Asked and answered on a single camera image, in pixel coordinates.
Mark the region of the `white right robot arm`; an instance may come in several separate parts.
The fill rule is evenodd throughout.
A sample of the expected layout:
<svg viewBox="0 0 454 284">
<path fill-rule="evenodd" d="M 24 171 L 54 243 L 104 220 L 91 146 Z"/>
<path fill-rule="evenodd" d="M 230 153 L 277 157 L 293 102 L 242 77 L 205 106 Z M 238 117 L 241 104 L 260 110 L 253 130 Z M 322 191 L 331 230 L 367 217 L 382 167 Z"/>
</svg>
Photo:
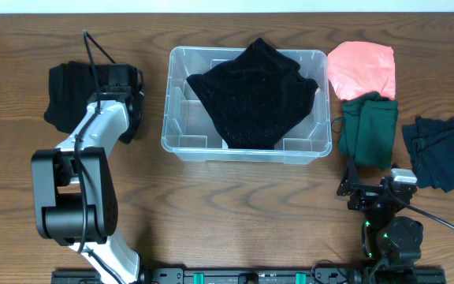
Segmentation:
<svg viewBox="0 0 454 284">
<path fill-rule="evenodd" d="M 348 209 L 363 213 L 363 251 L 374 263 L 361 270 L 361 283 L 391 280 L 416 282 L 414 263 L 421 258 L 423 226 L 414 219 L 398 216 L 417 191 L 411 170 L 392 165 L 390 175 L 378 185 L 360 181 L 353 159 L 347 161 L 338 196 L 347 196 Z"/>
</svg>

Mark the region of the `dark navy garment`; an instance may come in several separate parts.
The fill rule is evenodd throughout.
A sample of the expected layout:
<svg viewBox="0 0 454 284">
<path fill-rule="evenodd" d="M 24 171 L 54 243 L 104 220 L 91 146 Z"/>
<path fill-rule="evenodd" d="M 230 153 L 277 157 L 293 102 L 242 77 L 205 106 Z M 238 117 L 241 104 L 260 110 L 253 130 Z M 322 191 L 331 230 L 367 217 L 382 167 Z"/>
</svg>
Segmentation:
<svg viewBox="0 0 454 284">
<path fill-rule="evenodd" d="M 417 117 L 402 127 L 412 170 L 419 188 L 454 189 L 454 118 L 446 121 Z"/>
</svg>

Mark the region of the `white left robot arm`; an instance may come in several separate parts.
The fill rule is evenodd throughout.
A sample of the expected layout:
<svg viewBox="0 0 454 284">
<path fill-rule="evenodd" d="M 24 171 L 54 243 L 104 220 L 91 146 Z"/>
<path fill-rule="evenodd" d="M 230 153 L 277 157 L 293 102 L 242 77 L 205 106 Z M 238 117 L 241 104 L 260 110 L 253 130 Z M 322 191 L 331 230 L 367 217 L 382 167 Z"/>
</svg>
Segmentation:
<svg viewBox="0 0 454 284">
<path fill-rule="evenodd" d="M 69 62 L 49 71 L 44 118 L 68 137 L 31 159 L 39 235 L 83 256 L 100 283 L 140 282 L 140 256 L 117 229 L 108 158 L 132 141 L 141 119 L 143 74 L 128 64 Z"/>
</svg>

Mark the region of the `black sparkly knit garment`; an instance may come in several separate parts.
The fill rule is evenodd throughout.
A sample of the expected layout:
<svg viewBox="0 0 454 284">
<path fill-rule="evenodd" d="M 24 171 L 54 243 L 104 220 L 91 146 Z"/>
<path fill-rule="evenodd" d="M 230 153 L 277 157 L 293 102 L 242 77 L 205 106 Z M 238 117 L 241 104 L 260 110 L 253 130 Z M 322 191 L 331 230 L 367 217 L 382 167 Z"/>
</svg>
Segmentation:
<svg viewBox="0 0 454 284">
<path fill-rule="evenodd" d="M 310 114 L 319 85 L 263 39 L 187 83 L 229 148 L 273 150 Z"/>
</svg>

